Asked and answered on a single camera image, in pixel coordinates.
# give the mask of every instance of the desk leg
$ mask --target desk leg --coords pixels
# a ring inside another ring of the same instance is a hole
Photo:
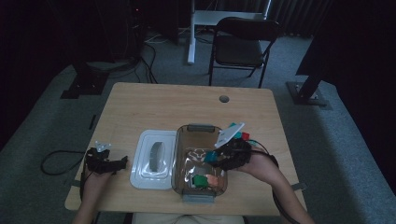
[[[190,25],[190,48],[188,64],[194,64],[195,57],[195,1],[191,0],[191,25]]]

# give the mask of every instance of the plastic lid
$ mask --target plastic lid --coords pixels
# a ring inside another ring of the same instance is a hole
[[[228,129],[222,130],[219,133],[218,142],[215,144],[216,148],[223,146],[228,143],[243,127],[245,126],[244,122],[240,122],[231,126]]]
[[[146,130],[140,134],[130,181],[138,189],[171,189],[177,131]]]

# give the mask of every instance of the wooden table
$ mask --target wooden table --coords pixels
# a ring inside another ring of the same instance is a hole
[[[219,100],[229,97],[228,103]],[[245,122],[250,133],[275,155],[280,170],[291,184],[298,177],[289,146],[269,90],[160,84],[117,83],[99,119],[89,147],[94,142],[111,143],[110,159],[129,157],[126,170],[112,176],[99,204],[101,211],[179,214],[278,216],[271,188],[245,173],[229,171],[228,188],[213,204],[183,203],[170,190],[136,189],[130,183],[134,153],[145,130],[174,130],[189,123],[210,123],[222,129],[232,122]],[[81,166],[76,175],[79,180]],[[77,210],[79,188],[71,187],[65,207]],[[300,190],[297,196],[305,206]]]

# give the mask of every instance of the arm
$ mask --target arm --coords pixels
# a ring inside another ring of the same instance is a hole
[[[85,172],[86,182],[84,185],[84,193],[79,206],[78,212],[73,220],[73,224],[90,224],[94,220],[96,214],[96,205],[100,196],[106,188],[111,173],[97,174],[92,173],[88,169]]]
[[[314,223],[314,220],[300,204],[289,181],[268,157],[252,154],[250,162],[236,170],[253,175],[260,181],[271,185],[280,204],[294,220],[302,224]],[[282,218],[282,220],[284,223],[288,223],[285,218]]]

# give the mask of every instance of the person's lap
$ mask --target person's lap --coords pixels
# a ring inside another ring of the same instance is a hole
[[[241,216],[134,213],[132,224],[244,224]]]

